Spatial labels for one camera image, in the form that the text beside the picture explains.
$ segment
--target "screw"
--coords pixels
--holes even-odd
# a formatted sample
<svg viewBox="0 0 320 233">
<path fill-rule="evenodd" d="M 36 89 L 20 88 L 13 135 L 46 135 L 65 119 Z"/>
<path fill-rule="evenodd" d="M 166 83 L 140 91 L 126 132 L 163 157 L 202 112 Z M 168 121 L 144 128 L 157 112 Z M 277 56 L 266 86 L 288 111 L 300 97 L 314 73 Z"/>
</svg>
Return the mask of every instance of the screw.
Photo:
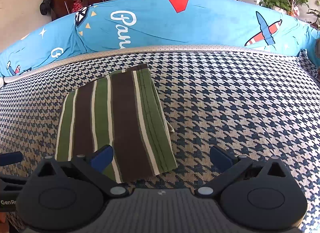
<svg viewBox="0 0 320 233">
<path fill-rule="evenodd" d="M 126 192 L 126 189 L 123 187 L 116 186 L 116 187 L 111 188 L 110 192 L 113 195 L 121 195 Z"/>
<path fill-rule="evenodd" d="M 159 191 L 158 191 L 158 194 L 162 196 L 162 195 L 165 194 L 165 191 L 164 191 L 164 190 L 159 190 Z"/>
<path fill-rule="evenodd" d="M 210 195 L 213 193 L 213 189 L 210 187 L 201 187 L 198 189 L 198 193 L 201 195 Z"/>
</svg>

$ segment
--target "red shape print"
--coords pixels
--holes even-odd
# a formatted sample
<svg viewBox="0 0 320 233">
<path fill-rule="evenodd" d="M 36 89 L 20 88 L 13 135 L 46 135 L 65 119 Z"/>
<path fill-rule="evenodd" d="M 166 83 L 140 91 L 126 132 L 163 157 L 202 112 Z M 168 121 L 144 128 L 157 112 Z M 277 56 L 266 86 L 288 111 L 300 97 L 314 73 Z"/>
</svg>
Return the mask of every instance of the red shape print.
<svg viewBox="0 0 320 233">
<path fill-rule="evenodd" d="M 169 0 L 177 13 L 186 9 L 189 0 Z"/>
<path fill-rule="evenodd" d="M 19 72 L 20 72 L 20 65 L 18 65 L 18 66 L 16 67 L 15 73 L 18 74 Z"/>
</svg>

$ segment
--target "green and brown striped towel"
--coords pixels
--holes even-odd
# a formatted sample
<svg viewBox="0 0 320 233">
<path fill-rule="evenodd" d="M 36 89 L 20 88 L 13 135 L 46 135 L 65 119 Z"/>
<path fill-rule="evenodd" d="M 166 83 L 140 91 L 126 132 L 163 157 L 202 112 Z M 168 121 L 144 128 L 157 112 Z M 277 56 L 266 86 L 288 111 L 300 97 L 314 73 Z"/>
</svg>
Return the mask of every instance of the green and brown striped towel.
<svg viewBox="0 0 320 233">
<path fill-rule="evenodd" d="M 56 159 L 89 155 L 104 145 L 114 151 L 103 171 L 116 182 L 130 182 L 177 167 L 148 66 L 111 73 L 69 93 L 60 114 Z"/>
</svg>

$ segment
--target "white star print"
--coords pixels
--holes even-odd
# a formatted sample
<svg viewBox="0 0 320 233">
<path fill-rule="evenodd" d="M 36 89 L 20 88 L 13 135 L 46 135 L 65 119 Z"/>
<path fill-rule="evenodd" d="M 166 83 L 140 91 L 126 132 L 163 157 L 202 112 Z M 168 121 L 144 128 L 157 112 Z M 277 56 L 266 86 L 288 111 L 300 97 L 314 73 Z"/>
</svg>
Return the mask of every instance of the white star print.
<svg viewBox="0 0 320 233">
<path fill-rule="evenodd" d="M 43 38 L 43 34 L 46 32 L 47 30 L 44 30 L 44 27 L 42 29 L 42 32 L 39 33 L 39 35 L 42 35 L 42 38 Z"/>
</svg>

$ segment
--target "houndstooth fabric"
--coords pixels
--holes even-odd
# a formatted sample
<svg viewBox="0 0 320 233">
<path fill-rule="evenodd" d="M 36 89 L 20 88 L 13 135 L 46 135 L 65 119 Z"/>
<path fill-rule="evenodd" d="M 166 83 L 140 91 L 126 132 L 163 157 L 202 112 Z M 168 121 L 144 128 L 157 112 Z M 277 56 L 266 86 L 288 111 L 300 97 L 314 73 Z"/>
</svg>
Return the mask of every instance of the houndstooth fabric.
<svg viewBox="0 0 320 233">
<path fill-rule="evenodd" d="M 7 84 L 0 89 L 1 151 L 21 151 L 24 160 L 1 171 L 30 175 L 43 157 L 54 155 L 67 93 L 140 63 L 148 64 L 176 131 L 172 146 L 178 168 L 130 187 L 200 187 L 219 174 L 209 159 L 212 145 L 255 160 L 275 155 L 308 199 L 302 231 L 317 232 L 320 88 L 305 53 L 299 58 L 259 52 L 130 54 L 73 63 Z"/>
</svg>

